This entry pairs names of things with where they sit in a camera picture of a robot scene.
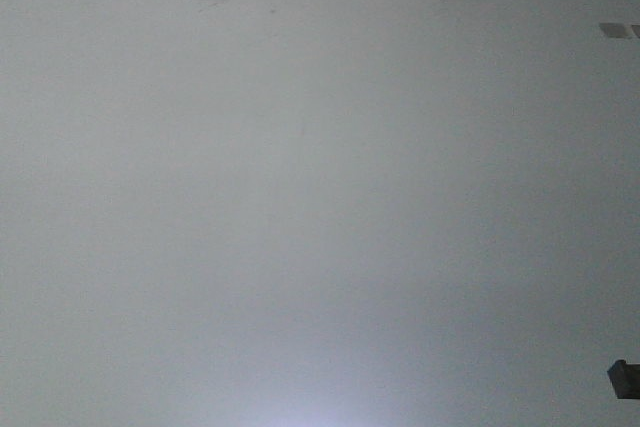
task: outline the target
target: dark object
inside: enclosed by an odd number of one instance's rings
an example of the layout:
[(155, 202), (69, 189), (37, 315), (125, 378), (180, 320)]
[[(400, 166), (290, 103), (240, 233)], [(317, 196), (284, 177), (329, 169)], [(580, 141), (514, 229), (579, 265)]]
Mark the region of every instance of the dark object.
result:
[(624, 360), (616, 360), (607, 374), (616, 397), (640, 399), (640, 365), (629, 365)]
[(624, 24), (600, 24), (600, 30), (610, 39), (630, 39), (629, 31)]

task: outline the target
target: white ceiling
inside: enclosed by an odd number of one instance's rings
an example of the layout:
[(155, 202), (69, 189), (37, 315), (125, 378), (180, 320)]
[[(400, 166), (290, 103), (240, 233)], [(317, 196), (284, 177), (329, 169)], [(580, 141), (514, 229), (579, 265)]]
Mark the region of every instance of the white ceiling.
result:
[(631, 425), (640, 0), (0, 0), (0, 424)]

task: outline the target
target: ceiling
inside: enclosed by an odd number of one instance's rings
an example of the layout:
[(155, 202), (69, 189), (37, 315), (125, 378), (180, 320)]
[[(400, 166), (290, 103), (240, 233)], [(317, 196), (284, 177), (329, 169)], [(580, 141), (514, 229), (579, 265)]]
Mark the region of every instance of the ceiling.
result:
[(640, 0), (0, 0), (0, 423), (632, 425)]

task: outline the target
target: ceiling vent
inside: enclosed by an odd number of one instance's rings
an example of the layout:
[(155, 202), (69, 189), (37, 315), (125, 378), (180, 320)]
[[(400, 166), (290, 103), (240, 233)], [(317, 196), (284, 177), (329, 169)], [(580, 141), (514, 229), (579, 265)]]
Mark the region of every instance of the ceiling vent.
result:
[[(638, 35), (638, 33), (640, 33), (640, 26), (636, 25), (634, 27), (638, 27), (639, 29), (638, 32), (636, 32), (636, 30), (634, 29), (634, 32), (636, 33), (636, 35)], [(629, 33), (629, 30), (627, 29), (627, 26), (624, 24), (602, 23), (600, 24), (600, 30), (602, 30), (604, 35), (606, 35), (610, 39), (630, 39), (631, 38), (631, 34)]]

